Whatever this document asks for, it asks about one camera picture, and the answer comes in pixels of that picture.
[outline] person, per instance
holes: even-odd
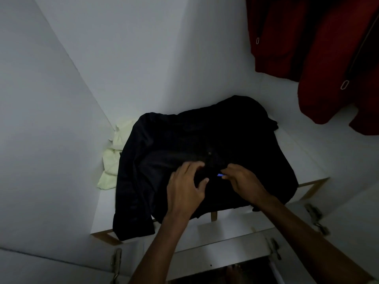
[[[198,188],[194,184],[196,171],[204,165],[203,162],[185,162],[171,174],[167,185],[167,214],[130,284],[165,283],[176,245],[205,197],[209,179],[202,180]],[[224,174],[222,178],[231,182],[235,192],[257,206],[282,233],[316,283],[374,282],[370,274],[270,195],[253,172],[237,164],[229,164],[221,172]]]

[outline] black garment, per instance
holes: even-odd
[[[249,205],[217,176],[229,163],[251,170],[268,192],[288,202],[298,183],[277,144],[277,128],[264,108],[246,96],[178,115],[144,114],[121,154],[113,231],[120,240],[154,234],[151,215],[162,222],[169,177],[185,161],[205,162],[195,183],[210,179],[192,217]]]

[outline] red jacket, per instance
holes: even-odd
[[[299,81],[300,109],[315,123],[355,103],[350,126],[379,135],[379,0],[247,0],[247,7],[256,71]]]

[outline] cream fabric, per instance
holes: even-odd
[[[136,121],[137,119],[133,119],[116,125],[112,145],[103,153],[104,172],[97,183],[98,188],[108,190],[116,187],[120,152],[124,148]]]

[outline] red garment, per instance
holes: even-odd
[[[354,102],[359,113],[350,126],[362,134],[379,134],[379,59],[374,68],[367,66],[369,53],[376,52],[379,56],[379,37],[376,37],[379,21],[376,31],[371,32],[376,40],[367,38],[378,15],[379,0],[341,0],[328,7],[320,19],[315,18],[313,12],[312,18],[317,20],[317,25],[312,24],[313,36],[307,36],[311,40],[309,48],[307,42],[301,40],[312,29],[304,26],[314,8],[311,1],[271,1],[259,44],[254,41],[257,25],[252,24],[252,16],[260,9],[252,7],[253,1],[259,4],[257,0],[249,0],[247,5],[250,6],[249,34],[256,71],[296,79],[293,77],[293,59],[299,50],[303,50],[304,63],[297,62],[301,74],[298,97],[302,113],[315,123],[324,124],[343,106]],[[375,50],[367,52],[368,42],[377,42]],[[347,80],[350,84],[341,90]]]

